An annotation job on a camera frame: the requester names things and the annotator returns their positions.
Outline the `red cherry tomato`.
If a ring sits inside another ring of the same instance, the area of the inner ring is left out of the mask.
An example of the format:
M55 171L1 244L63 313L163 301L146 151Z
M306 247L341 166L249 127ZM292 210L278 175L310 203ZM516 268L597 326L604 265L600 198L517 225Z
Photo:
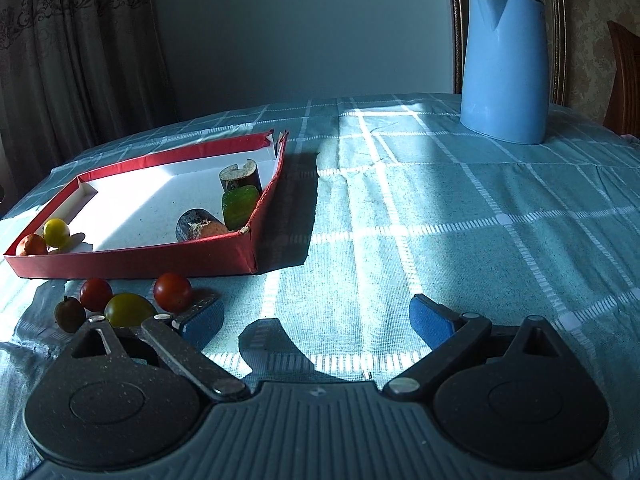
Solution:
M153 296L156 303L164 311L181 313L190 307L192 286L184 276L174 272L167 272L155 281Z
M103 278L89 278L82 284L79 292L79 302L90 311L101 313L113 297L111 285Z

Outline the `large green tomato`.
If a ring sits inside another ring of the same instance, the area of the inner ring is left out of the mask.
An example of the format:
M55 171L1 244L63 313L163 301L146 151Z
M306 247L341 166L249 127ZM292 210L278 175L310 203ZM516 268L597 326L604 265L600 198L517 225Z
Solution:
M132 292L121 292L106 304L104 315L113 327L134 327L156 315L156 310L144 297Z

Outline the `brown kiwi fruit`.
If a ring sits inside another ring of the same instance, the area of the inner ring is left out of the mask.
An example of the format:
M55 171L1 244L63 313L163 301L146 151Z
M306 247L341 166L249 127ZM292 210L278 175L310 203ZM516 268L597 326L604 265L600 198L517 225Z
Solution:
M86 311L75 297L65 296L54 308L54 319L65 333L76 333L86 322Z

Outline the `green cucumber piece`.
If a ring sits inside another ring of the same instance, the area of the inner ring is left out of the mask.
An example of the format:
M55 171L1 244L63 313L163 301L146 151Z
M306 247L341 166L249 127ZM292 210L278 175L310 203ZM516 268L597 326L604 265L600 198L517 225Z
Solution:
M224 192L222 214L224 224L230 231L237 231L247 224L260 197L255 185L244 185Z

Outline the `small yellow tomato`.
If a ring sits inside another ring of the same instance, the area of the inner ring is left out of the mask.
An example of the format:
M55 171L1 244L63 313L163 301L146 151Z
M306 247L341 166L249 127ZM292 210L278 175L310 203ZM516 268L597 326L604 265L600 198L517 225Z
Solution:
M52 248L61 248L70 240L70 228L60 218L49 219L42 228L42 237Z

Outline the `orange mandarin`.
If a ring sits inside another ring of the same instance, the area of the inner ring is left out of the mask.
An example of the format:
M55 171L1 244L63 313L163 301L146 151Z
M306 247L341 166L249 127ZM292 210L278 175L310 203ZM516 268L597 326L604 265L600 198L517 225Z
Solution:
M17 256L39 256L47 255L48 244L38 234L25 235L17 244L15 255Z

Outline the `red cardboard tray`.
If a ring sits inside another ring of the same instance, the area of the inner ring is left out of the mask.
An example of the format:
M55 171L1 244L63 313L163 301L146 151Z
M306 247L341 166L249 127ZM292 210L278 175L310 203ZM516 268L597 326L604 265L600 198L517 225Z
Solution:
M41 233L51 218L67 223L76 238L64 250L3 255L20 278L158 278L167 271L187 278L254 274L269 204L283 169L286 132L266 131L173 148L114 162L78 174L29 224ZM224 168L252 160L262 187L245 226L202 240L178 240L182 214L203 209L222 216Z

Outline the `teal checkered tablecloth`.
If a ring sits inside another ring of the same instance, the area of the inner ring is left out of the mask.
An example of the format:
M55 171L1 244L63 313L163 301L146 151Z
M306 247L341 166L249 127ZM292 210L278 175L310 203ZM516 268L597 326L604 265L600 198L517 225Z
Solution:
M9 245L73 177L235 134L287 131L260 271L206 278L224 302L209 359L238 376L256 318L278 318L322 372L387 382L425 356L418 294L515 325L548 318L608 400L597 460L639 474L639 145L569 108L536 146L460 125L451 94L269 104L194 118L86 151L1 221Z

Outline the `blue electric kettle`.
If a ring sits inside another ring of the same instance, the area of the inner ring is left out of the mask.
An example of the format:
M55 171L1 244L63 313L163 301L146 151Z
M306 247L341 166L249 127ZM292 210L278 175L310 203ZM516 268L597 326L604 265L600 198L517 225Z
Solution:
M541 144L549 104L542 0L469 0L462 125L499 141Z

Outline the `wooden chair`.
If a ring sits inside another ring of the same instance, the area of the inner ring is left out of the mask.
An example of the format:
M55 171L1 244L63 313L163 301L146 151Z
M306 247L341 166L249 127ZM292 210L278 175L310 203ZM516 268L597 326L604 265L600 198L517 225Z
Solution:
M619 136L639 137L639 37L608 21L616 71L603 125Z

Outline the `dark brown curtain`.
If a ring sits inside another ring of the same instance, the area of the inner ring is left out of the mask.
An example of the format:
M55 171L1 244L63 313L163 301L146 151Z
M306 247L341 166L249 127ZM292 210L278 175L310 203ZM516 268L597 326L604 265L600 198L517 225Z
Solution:
M1 0L1 209L81 152L178 119L153 0Z

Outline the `dark wooden headboard frame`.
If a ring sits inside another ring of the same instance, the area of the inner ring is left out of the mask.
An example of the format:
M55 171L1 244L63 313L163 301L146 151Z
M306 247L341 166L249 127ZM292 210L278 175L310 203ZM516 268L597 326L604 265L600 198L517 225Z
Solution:
M469 0L450 0L454 92L459 93L468 32ZM546 12L550 96L594 122L603 122L616 70L608 22L635 34L639 0L542 0Z

